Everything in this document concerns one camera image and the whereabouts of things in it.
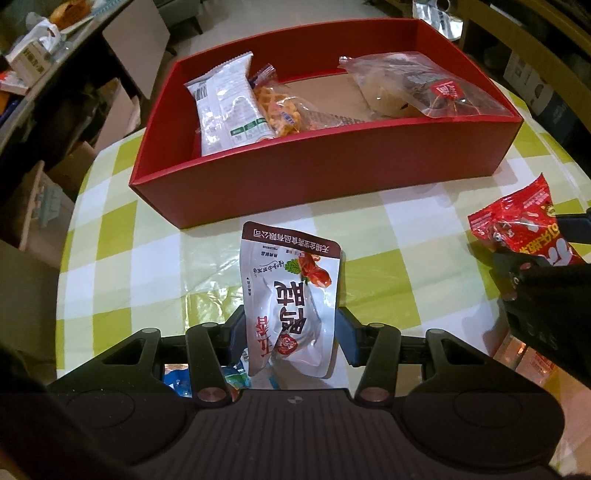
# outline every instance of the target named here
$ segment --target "tiled floor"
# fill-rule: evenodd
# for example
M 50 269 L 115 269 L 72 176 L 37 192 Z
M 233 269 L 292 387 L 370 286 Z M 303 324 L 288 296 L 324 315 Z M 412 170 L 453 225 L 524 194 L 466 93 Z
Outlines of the tiled floor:
M 375 18 L 396 15 L 397 10 L 385 2 L 376 6 L 363 0 L 204 0 L 198 15 L 203 35 L 187 38 L 191 26 L 179 25 L 174 45 L 178 57 L 206 50 L 232 40 L 279 28 L 295 27 L 349 18 Z M 290 46 L 285 46 L 289 55 Z

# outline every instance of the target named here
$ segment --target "green and white tablecloth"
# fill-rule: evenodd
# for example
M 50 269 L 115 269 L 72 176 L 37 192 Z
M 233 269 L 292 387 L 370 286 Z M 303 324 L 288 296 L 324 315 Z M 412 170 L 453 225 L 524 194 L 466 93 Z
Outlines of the green and white tablecloth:
M 466 217 L 541 172 L 558 213 L 591 205 L 591 181 L 526 105 L 511 99 L 525 122 L 492 177 L 299 205 L 186 231 L 128 187 L 143 131 L 103 150 L 80 190 L 61 264 L 58 369 L 69 371 L 143 327 L 179 335 L 191 325 L 225 321 L 242 303 L 238 256 L 246 220 L 340 243 L 340 303 L 361 322 L 410 335 L 439 327 L 494 353 L 506 332 L 499 286 L 490 253 Z M 219 183 L 223 201 L 223 178 Z M 575 247 L 591 261 L 591 248 Z M 589 469 L 582 463 L 591 458 L 589 390 L 561 371 L 547 388 L 567 416 L 555 464 L 563 472 Z

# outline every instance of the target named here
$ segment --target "red snack package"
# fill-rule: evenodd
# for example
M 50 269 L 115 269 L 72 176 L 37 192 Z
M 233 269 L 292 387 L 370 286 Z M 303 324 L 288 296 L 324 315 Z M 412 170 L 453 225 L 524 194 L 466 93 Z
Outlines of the red snack package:
M 468 221 L 472 233 L 493 249 L 505 246 L 539 255 L 555 267 L 585 263 L 558 231 L 543 174 L 524 189 L 468 216 Z

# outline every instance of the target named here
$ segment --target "chair leg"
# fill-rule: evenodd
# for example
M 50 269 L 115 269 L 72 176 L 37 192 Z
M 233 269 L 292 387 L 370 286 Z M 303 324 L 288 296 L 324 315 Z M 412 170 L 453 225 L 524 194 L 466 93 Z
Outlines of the chair leg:
M 201 25 L 199 25 L 199 20 L 197 20 L 197 17 L 191 17 L 189 21 L 191 22 L 193 28 L 197 30 L 199 35 L 203 35 L 203 30 L 201 30 Z

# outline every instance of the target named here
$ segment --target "red box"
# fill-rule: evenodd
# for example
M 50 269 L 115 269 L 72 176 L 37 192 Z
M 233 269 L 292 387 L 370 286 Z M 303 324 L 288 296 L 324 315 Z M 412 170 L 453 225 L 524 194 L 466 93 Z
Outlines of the red box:
M 511 116 L 406 118 L 305 132 L 202 157 L 197 107 L 184 83 L 246 51 L 251 72 L 280 81 L 341 73 L 341 55 L 419 51 L 479 86 Z M 179 60 L 152 110 L 129 185 L 179 228 L 265 210 L 423 183 L 491 175 L 522 119 L 457 47 L 420 20 L 304 25 Z

